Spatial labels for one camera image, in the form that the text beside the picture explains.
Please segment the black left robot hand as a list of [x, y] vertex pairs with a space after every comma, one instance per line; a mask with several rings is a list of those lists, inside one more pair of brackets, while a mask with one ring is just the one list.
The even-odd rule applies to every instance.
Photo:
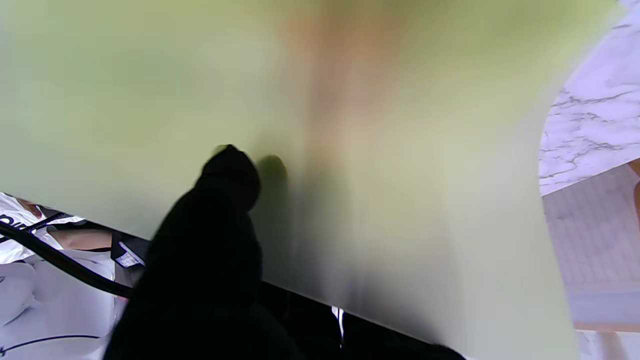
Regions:
[[220, 146], [158, 227], [105, 360], [302, 360], [258, 303], [261, 191], [247, 154]]

